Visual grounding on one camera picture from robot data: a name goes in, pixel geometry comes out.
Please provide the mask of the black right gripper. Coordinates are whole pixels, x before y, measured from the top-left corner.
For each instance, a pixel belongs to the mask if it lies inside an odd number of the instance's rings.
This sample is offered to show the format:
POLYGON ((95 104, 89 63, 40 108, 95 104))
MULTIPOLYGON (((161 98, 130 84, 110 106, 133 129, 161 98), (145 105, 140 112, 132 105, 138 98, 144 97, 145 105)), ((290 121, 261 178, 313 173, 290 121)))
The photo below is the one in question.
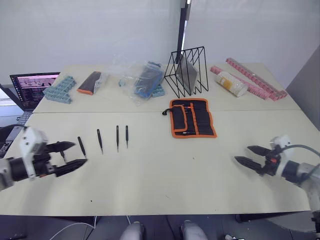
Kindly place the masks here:
POLYGON ((245 156, 235 156, 235 160, 242 166, 255 171, 257 174, 274 176, 281 163, 280 153, 282 149, 280 146, 276 146, 270 150, 268 148, 259 145, 250 145, 247 147, 254 154, 265 157, 265 165, 253 161, 252 159, 245 156))

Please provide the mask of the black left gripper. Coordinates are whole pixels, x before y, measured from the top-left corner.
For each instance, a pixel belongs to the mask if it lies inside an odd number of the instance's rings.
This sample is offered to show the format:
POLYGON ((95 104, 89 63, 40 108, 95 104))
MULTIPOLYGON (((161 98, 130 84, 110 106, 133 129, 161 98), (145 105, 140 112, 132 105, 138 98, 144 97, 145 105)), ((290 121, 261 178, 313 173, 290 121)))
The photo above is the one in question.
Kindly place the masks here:
POLYGON ((47 144, 43 149, 33 156, 32 164, 35 175, 40 178, 51 174, 55 174, 56 177, 60 177, 83 166, 88 161, 86 158, 75 159, 59 167, 56 167, 56 165, 52 165, 50 163, 50 153, 64 152, 75 145, 76 144, 74 142, 70 141, 58 141, 56 143, 47 144))

